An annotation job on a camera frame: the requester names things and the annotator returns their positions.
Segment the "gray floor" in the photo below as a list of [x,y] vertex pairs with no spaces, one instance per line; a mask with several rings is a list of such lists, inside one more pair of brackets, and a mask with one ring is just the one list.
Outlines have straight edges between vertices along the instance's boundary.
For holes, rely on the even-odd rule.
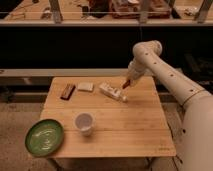
[[[162,103],[168,123],[172,128],[173,139],[179,153],[181,142],[181,108],[176,103]],[[53,171],[45,159],[29,157],[24,140],[28,129],[38,121],[43,103],[0,103],[0,170],[1,171]],[[123,159],[75,159],[69,163],[72,170],[143,171],[145,158]],[[176,171],[172,158],[158,159],[153,171]]]

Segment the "white paper cup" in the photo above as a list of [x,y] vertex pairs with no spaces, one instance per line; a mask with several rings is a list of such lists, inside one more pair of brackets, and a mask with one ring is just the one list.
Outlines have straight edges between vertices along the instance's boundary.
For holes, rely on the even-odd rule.
[[75,126],[83,136],[92,134],[93,118],[88,113],[81,113],[75,118]]

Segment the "table top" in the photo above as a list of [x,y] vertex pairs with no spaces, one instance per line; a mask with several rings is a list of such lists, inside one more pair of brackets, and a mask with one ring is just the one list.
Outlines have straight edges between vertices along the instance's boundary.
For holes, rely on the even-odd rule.
[[[163,109],[152,77],[142,77],[134,87],[122,90],[128,102],[109,98],[99,91],[99,84],[121,88],[125,77],[55,77],[40,119],[58,120],[65,138],[54,158],[175,156]],[[69,101],[60,95],[66,84],[94,83],[93,92],[77,89]],[[94,118],[91,137],[83,137],[74,126],[80,113]]]

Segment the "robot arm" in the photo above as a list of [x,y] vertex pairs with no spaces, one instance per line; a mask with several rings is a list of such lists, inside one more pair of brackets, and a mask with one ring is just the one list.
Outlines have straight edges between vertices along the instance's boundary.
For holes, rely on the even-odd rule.
[[133,86],[150,69],[159,81],[185,108],[182,136],[181,171],[212,171],[213,168],[213,96],[203,87],[166,64],[158,56],[158,41],[138,43],[133,48],[127,82]]
[[190,80],[159,58],[162,46],[158,41],[137,43],[134,59],[128,66],[127,85],[133,86],[150,69],[184,108],[203,96],[211,96],[203,87]]

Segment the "green plate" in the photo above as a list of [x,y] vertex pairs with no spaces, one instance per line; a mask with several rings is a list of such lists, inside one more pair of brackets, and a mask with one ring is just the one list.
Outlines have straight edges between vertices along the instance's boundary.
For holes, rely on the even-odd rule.
[[45,119],[28,131],[25,146],[35,157],[47,156],[59,148],[63,137],[62,125],[56,120]]

